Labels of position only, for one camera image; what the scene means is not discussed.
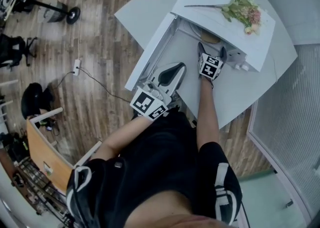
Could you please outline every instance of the power outlet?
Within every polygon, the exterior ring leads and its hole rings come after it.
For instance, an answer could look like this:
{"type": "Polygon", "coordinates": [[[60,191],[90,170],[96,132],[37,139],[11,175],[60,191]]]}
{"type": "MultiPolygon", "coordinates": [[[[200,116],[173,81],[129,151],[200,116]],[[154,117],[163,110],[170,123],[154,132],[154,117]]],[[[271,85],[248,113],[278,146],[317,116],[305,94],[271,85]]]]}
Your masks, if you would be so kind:
{"type": "Polygon", "coordinates": [[[81,60],[80,59],[76,59],[74,61],[74,66],[73,66],[73,75],[74,76],[78,76],[79,75],[80,70],[78,68],[81,68],[80,65],[81,65],[81,60]]]}

